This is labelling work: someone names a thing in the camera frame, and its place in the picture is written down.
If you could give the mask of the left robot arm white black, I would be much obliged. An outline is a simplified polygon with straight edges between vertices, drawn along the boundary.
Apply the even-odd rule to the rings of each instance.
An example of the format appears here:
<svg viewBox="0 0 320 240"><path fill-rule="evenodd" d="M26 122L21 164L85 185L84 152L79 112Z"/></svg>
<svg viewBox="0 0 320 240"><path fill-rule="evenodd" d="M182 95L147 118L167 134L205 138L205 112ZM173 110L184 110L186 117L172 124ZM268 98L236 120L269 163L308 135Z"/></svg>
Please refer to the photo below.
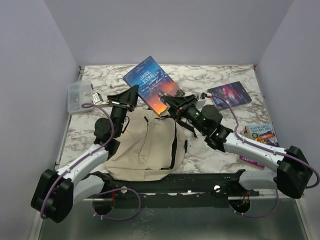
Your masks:
<svg viewBox="0 0 320 240"><path fill-rule="evenodd" d="M93 169L105 163L118 150L117 140L126 130L124 126L127 112L134 111L138 101L138 85L107 97L111 113L95 122L95 140L80 157L57 170L45 170L38 181L31 207L39 211L40 217L62 222L71 212L73 205L91 197L101 198L117 191L128 191L126 187L113 188L111 177Z"/></svg>

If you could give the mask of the Jane Eyre blue book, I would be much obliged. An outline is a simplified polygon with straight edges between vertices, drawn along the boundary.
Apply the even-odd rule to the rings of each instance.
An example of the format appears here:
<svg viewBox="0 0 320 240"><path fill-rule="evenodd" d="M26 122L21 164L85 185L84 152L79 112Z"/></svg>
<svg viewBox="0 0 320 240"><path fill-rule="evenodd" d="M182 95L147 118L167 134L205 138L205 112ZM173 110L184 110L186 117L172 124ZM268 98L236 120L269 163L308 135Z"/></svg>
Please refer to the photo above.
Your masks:
<svg viewBox="0 0 320 240"><path fill-rule="evenodd" d="M139 97L159 117L164 115L169 109L162 96L183 97L185 95L185 92L152 56L148 56L130 70L124 75L123 80L130 87L138 85Z"/></svg>

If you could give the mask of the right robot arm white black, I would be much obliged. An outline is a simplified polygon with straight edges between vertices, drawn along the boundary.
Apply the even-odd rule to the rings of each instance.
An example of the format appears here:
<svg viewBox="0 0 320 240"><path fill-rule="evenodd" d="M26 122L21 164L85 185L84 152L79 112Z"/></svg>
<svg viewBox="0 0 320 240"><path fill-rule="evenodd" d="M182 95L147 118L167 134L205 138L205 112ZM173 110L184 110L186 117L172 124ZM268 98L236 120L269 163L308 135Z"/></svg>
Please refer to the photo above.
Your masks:
<svg viewBox="0 0 320 240"><path fill-rule="evenodd" d="M193 94L184 97L163 95L161 101L169 107L169 114L176 121L188 120L205 137L210 148L246 157L267 168L265 171L245 170L230 183L234 195L241 196L253 189L273 189L299 199L308 188L313 169L298 147L285 149L239 135L236 129L221 124L223 116L214 105L205 105L198 110L198 100Z"/></svg>

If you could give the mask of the beige student backpack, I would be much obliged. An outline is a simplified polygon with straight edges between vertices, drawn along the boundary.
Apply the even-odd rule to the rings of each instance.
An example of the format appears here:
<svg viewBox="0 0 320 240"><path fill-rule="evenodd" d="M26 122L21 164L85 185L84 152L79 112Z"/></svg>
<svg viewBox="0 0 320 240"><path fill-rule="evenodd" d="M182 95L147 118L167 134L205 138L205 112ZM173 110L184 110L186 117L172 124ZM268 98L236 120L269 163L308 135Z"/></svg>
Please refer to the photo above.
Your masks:
<svg viewBox="0 0 320 240"><path fill-rule="evenodd" d="M170 117L137 108L118 138L116 153L105 162L110 175L121 181L159 181L182 164L188 148L184 129Z"/></svg>

